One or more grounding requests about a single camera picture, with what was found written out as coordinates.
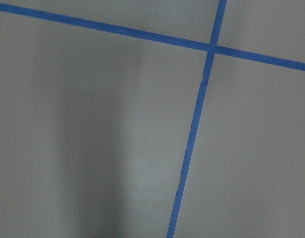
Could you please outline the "brown paper table cover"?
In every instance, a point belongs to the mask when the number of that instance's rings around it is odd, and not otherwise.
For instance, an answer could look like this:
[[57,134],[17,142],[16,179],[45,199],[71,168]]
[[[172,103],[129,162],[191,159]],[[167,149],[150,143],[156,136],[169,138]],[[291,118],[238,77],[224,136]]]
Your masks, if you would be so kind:
[[305,238],[305,0],[0,0],[0,238]]

